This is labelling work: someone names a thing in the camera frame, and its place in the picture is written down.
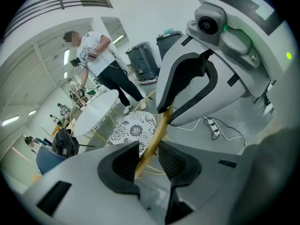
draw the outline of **green light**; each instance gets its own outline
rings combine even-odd
[[[292,59],[292,55],[291,55],[289,52],[286,53],[286,57],[287,57],[288,59]]]

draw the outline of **black bag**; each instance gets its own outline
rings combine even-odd
[[[52,150],[64,158],[78,154],[79,143],[75,137],[71,137],[70,129],[60,129],[53,140]]]

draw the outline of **gray bin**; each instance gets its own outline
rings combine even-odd
[[[173,31],[169,33],[164,33],[156,38],[157,45],[160,52],[161,60],[163,60],[166,52],[177,42],[179,38],[182,37],[181,31]]]
[[[139,43],[125,53],[139,81],[155,79],[158,76],[159,69],[149,43]]]

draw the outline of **black pants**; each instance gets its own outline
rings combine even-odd
[[[141,101],[143,99],[142,95],[133,82],[128,79],[124,71],[121,70],[118,62],[113,61],[110,65],[117,68],[108,66],[104,69],[102,73],[98,75],[100,83],[110,90],[118,90],[119,99],[124,106],[129,106],[130,102],[121,89],[132,96],[136,101]]]

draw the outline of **white cable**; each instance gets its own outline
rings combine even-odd
[[[225,138],[225,140],[231,141],[231,140],[236,139],[236,138],[241,138],[241,139],[244,140],[244,143],[245,143],[245,146],[246,146],[246,141],[245,141],[245,139],[244,139],[242,136],[238,136],[238,137],[234,137],[234,138],[228,139],[228,138],[225,137],[224,133],[222,132],[222,130],[220,129],[220,127],[219,127],[219,125],[216,123],[216,121],[214,121],[214,123],[216,124],[217,128],[219,129],[219,131],[221,132],[221,134],[223,135],[223,137]]]
[[[202,118],[199,118],[199,120],[197,121],[197,123],[196,123],[196,125],[193,127],[193,129],[185,129],[185,128],[182,128],[182,127],[178,127],[178,128],[180,128],[180,129],[182,129],[182,130],[186,130],[186,131],[193,131],[195,128],[196,128],[196,126],[198,125],[198,122],[201,120]]]
[[[196,126],[198,125],[198,122],[199,122],[201,119],[202,119],[202,118],[200,118],[200,119],[197,121],[197,123],[195,124],[195,126],[194,126],[192,129],[185,129],[185,128],[182,128],[182,127],[178,127],[178,128],[180,128],[180,129],[182,129],[182,130],[186,130],[186,131],[193,131],[193,130],[196,128]],[[238,137],[234,137],[234,138],[230,138],[230,139],[226,138],[225,135],[224,135],[224,133],[223,133],[222,130],[220,129],[219,125],[216,123],[216,121],[214,121],[214,123],[216,124],[217,128],[219,129],[219,131],[221,132],[221,134],[223,135],[223,137],[225,138],[225,140],[231,141],[231,140],[236,139],[236,138],[241,138],[241,139],[244,140],[245,146],[247,145],[245,139],[244,139],[242,136],[238,136]]]

